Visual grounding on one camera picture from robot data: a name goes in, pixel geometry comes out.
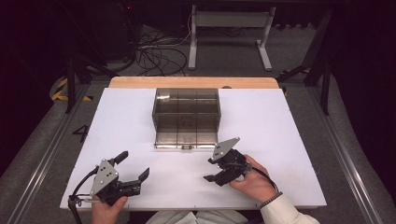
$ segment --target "metal bracket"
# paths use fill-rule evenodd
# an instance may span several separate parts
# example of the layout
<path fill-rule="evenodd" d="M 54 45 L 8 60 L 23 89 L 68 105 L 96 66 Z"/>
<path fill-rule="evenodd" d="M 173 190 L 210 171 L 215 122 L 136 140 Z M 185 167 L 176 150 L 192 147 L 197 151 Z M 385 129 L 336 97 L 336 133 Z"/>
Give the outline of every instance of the metal bracket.
<path fill-rule="evenodd" d="M 90 195 L 93 196 L 105 186 L 111 183 L 114 179 L 119 177 L 119 173 L 114 169 L 114 167 L 107 161 L 102 160 L 100 163 L 98 173 L 93 180 L 92 189 Z"/>
<path fill-rule="evenodd" d="M 84 203 L 103 203 L 100 200 L 94 200 L 94 199 L 84 199 L 83 201 Z"/>
<path fill-rule="evenodd" d="M 212 161 L 216 161 L 218 159 L 221 159 L 225 154 L 227 154 L 233 146 L 235 146 L 236 143 L 239 142 L 239 137 L 235 137 L 232 139 L 229 139 L 224 142 L 217 143 L 215 145 L 215 150 L 213 151 L 213 156 L 210 158 Z"/>

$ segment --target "metal rail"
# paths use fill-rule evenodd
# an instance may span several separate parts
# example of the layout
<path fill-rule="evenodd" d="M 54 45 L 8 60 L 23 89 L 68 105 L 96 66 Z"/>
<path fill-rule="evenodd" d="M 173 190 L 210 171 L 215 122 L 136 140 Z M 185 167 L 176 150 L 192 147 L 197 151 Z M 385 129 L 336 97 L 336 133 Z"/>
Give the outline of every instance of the metal rail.
<path fill-rule="evenodd" d="M 43 156 L 43 159 L 35 169 L 35 172 L 33 173 L 29 184 L 27 185 L 24 193 L 18 201 L 18 204 L 12 212 L 11 217 L 8 219 L 7 224 L 16 224 L 23 221 L 23 218 L 26 215 L 29 206 L 35 198 L 38 189 L 40 188 L 48 170 L 50 169 L 50 165 L 52 164 L 53 159 L 56 156 L 58 148 L 62 143 L 62 140 L 64 139 L 64 133 L 69 127 L 69 124 L 74 114 L 76 113 L 79 104 L 82 102 L 82 99 L 88 88 L 89 85 L 82 85 L 81 88 L 79 88 L 75 106 L 73 107 L 73 109 L 70 110 L 68 114 L 64 114 L 60 126 L 58 127 L 54 137 L 52 138 L 49 147 Z"/>
<path fill-rule="evenodd" d="M 318 93 L 316 92 L 315 88 L 309 87 L 307 89 L 310 98 L 313 101 L 316 110 L 320 114 L 320 117 L 326 126 L 330 138 L 332 139 L 332 148 L 334 149 L 335 155 L 340 162 L 344 174 L 346 175 L 346 180 L 350 188 L 352 189 L 353 194 L 355 195 L 356 201 L 361 208 L 361 212 L 363 213 L 366 222 L 373 224 L 382 224 L 383 221 L 379 216 L 378 212 L 376 211 L 375 205 L 370 198 L 366 187 L 364 187 L 364 184 L 361 181 L 361 176 L 356 170 L 352 159 L 350 159 L 346 147 L 340 141 L 330 116 L 326 116 L 321 109 Z"/>

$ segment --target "transparent divider box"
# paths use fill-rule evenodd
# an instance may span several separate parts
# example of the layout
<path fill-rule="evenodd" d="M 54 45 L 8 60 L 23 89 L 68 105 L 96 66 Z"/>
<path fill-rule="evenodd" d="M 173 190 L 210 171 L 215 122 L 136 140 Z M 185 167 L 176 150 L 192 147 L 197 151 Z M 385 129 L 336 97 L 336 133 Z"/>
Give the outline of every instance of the transparent divider box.
<path fill-rule="evenodd" d="M 157 89 L 152 110 L 156 148 L 206 148 L 218 142 L 217 89 Z"/>

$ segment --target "person's arm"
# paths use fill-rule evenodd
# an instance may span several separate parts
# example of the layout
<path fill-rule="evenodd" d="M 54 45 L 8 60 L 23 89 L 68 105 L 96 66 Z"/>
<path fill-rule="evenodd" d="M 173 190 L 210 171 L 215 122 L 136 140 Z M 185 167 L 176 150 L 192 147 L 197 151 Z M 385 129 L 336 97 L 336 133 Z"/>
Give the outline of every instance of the person's arm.
<path fill-rule="evenodd" d="M 245 157 L 253 167 L 268 175 L 261 164 L 248 155 Z M 230 182 L 230 186 L 262 204 L 262 218 L 266 224 L 318 223 L 313 217 L 298 212 L 285 195 L 278 193 L 267 178 L 254 170 L 247 173 L 244 180 Z"/>
<path fill-rule="evenodd" d="M 120 197 L 112 206 L 107 203 L 92 204 L 92 224 L 116 224 L 117 217 L 122 207 L 128 201 L 128 197 Z"/>

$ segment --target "black curtain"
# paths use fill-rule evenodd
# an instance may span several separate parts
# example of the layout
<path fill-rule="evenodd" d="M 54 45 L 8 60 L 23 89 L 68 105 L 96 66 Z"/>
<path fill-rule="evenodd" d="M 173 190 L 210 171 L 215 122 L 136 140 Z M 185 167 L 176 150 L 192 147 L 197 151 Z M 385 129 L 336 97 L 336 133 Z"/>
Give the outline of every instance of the black curtain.
<path fill-rule="evenodd" d="M 50 88 L 65 69 L 64 49 L 71 48 L 53 9 L 44 0 L 0 7 L 1 175 L 52 106 Z"/>
<path fill-rule="evenodd" d="M 361 147 L 396 202 L 396 3 L 359 1 L 347 15 L 332 73 Z"/>

